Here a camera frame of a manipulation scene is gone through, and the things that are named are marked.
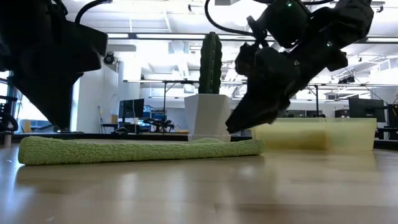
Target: folded towel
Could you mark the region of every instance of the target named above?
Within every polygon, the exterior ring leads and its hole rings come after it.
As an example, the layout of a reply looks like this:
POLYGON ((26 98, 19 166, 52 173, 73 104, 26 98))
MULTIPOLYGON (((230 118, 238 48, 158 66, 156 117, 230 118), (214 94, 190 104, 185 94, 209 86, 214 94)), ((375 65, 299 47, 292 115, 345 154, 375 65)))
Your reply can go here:
POLYGON ((254 156, 264 152, 262 140, 224 143, 201 139, 181 144, 94 144, 43 137, 21 141, 18 161, 25 165, 199 159, 254 156))

